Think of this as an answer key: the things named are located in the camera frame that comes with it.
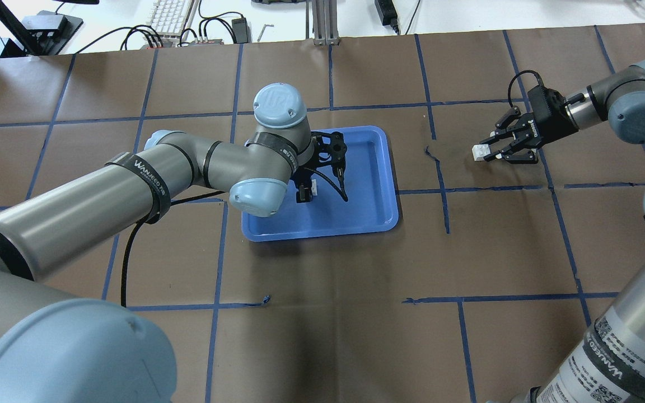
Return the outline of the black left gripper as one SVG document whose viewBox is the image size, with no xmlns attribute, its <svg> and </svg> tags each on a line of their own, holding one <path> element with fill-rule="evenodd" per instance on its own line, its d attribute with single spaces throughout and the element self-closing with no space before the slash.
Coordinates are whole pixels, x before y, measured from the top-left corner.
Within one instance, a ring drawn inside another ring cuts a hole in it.
<svg viewBox="0 0 645 403">
<path fill-rule="evenodd" d="M 312 131 L 314 151 L 312 157 L 307 161 L 308 168 L 298 168 L 295 171 L 295 199 L 297 203 L 309 203 L 313 199 L 312 168 L 331 166 L 333 175 L 338 179 L 338 193 L 344 202 L 348 202 L 348 194 L 345 190 L 344 174 L 348 146 L 344 141 L 344 134 L 340 131 L 326 133 L 323 131 Z"/>
</svg>

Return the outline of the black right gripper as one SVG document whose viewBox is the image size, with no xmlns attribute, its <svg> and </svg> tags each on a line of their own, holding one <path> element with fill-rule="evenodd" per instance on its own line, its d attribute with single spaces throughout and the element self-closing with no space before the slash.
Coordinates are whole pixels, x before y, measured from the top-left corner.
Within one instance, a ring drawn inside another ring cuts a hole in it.
<svg viewBox="0 0 645 403">
<path fill-rule="evenodd" d="M 527 92 L 530 112 L 522 114 L 517 106 L 495 123 L 490 136 L 479 142 L 485 145 L 485 161 L 510 164 L 539 163 L 537 149 L 579 131 L 566 110 L 565 97 L 557 90 L 536 85 Z M 493 151 L 491 144 L 513 138 L 506 147 Z"/>
</svg>

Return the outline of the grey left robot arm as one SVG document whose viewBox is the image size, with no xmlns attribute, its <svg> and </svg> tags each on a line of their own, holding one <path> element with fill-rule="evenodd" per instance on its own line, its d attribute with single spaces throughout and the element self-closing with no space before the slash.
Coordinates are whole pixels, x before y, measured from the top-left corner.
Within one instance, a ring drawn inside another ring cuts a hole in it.
<svg viewBox="0 0 645 403">
<path fill-rule="evenodd" d="M 192 186 L 227 193 L 257 217 L 282 206 L 288 182 L 312 199 L 310 176 L 331 166 L 343 200 L 347 146 L 313 131 L 295 87 L 254 97 L 244 145 L 158 130 L 138 153 L 0 212 L 0 402 L 169 402 L 177 366 L 152 321 L 120 303 L 80 298 L 43 281 L 125 228 L 154 224 Z"/>
</svg>

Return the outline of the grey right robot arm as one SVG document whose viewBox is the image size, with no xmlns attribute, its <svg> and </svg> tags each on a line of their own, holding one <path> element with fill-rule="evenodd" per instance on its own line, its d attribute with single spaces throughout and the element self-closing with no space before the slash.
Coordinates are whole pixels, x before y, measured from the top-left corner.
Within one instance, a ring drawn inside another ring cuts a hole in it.
<svg viewBox="0 0 645 403">
<path fill-rule="evenodd" d="M 625 143 L 645 144 L 645 59 L 566 95 L 530 74 L 530 109 L 512 105 L 473 146 L 474 160 L 535 164 L 543 146 L 601 123 Z M 639 213 L 645 232 L 645 188 Z M 550 377 L 512 401 L 645 402 L 645 262 Z"/>
</svg>

